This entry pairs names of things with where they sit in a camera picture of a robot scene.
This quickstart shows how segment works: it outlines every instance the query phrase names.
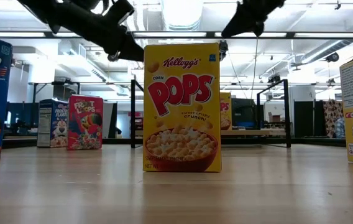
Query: fluorescent light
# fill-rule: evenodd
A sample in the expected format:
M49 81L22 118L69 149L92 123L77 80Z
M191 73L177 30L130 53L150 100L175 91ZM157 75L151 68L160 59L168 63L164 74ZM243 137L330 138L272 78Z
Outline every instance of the fluorescent light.
M353 38L353 33L296 33L295 37L307 38Z
M107 83L98 83L98 82L93 82L93 83L80 83L80 85L107 85Z
M259 37L286 37L286 35L287 35L287 33L285 33L285 32L264 32ZM216 32L215 36L222 37L222 34L220 32ZM254 38L256 38L257 36L253 32L245 32L242 34L234 35L233 37L254 37Z
M0 32L0 37L45 37L43 32Z
M87 47L87 50L92 50L92 51L103 51L103 47Z
M159 44L202 44L203 40L166 39L158 40Z
M134 37L205 37L205 32L133 32Z
M80 37L79 35L73 33L73 32L59 32L57 34L54 34L55 37Z

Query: black pole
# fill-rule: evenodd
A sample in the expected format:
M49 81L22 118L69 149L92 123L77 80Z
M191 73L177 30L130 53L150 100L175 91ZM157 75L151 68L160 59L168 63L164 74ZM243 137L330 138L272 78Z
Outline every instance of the black pole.
M38 83L34 83L33 85L33 102L32 102L32 107L30 108L30 127L34 127L33 122L33 116L34 116L34 108L35 108L35 92L37 91L37 85Z
M285 132L287 148L291 147L291 126L290 126L290 102L288 99L288 81L283 80L284 87L284 112L285 112Z
M312 129L313 129L313 131L312 131L312 135L314 136L314 119L316 118L316 99L313 99L313 110L312 110L312 113L313 113L313 120L312 120L312 122L313 122L313 124L312 124Z
M135 149L135 80L131 80L131 148Z
M261 100L260 93L257 94L257 129L261 130L261 114L260 114Z

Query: table surface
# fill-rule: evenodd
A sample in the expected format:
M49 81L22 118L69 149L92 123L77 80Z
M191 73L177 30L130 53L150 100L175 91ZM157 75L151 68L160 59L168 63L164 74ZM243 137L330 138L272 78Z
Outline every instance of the table surface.
M353 223L340 147L222 150L221 173L142 172L142 148L5 149L0 223Z

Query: bowl of cereal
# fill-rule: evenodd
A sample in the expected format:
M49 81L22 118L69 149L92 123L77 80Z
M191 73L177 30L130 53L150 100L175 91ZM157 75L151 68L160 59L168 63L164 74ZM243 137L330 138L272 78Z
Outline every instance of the bowl of cereal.
M218 141L202 131L179 126L150 135L144 150L159 171L203 172L216 157Z
M228 130L231 127L231 121L227 116L221 116L221 130Z

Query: red cereal box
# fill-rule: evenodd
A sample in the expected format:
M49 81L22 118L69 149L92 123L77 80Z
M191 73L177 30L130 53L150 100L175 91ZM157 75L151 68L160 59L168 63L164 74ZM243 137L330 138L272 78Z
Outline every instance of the red cereal box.
M103 99L72 95L69 98L68 150L102 148Z

